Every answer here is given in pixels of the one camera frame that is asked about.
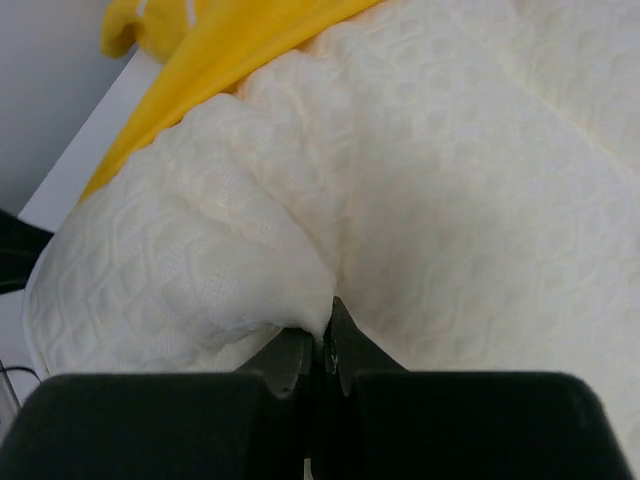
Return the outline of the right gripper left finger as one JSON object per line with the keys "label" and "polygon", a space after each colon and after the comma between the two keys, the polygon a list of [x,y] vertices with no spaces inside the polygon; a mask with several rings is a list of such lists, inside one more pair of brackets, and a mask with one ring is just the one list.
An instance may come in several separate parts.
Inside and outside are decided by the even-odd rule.
{"label": "right gripper left finger", "polygon": [[70,374],[28,397],[5,479],[300,479],[313,341],[284,330],[227,373]]}

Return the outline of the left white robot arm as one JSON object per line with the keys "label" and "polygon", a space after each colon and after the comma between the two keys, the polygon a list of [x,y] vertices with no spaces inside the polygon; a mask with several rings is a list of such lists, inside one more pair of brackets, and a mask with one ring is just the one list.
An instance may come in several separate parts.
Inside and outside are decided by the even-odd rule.
{"label": "left white robot arm", "polygon": [[0,294],[23,290],[53,233],[0,213]]}

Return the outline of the cream white pillow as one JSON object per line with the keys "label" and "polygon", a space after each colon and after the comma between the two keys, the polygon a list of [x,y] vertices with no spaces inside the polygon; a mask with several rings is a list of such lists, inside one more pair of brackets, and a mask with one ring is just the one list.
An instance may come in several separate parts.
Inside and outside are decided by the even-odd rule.
{"label": "cream white pillow", "polygon": [[639,5],[378,1],[127,162],[25,292],[45,375],[229,369],[341,297],[412,367],[639,378]]}

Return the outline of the yellow pillowcase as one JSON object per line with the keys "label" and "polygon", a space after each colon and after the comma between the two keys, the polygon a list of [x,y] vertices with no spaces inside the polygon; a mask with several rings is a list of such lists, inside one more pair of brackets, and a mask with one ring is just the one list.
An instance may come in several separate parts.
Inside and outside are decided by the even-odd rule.
{"label": "yellow pillowcase", "polygon": [[373,7],[371,1],[113,1],[101,49],[112,57],[133,45],[163,67],[105,154],[79,199],[119,176],[128,161],[153,175],[188,179],[192,143],[181,121],[197,105],[232,92],[247,76],[302,47],[329,27]]}

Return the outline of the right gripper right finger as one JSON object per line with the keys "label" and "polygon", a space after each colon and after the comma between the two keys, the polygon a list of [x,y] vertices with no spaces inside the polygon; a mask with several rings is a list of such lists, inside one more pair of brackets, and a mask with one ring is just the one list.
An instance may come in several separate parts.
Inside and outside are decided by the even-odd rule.
{"label": "right gripper right finger", "polygon": [[317,371],[317,479],[629,479],[581,379],[540,371],[410,371],[335,299]]}

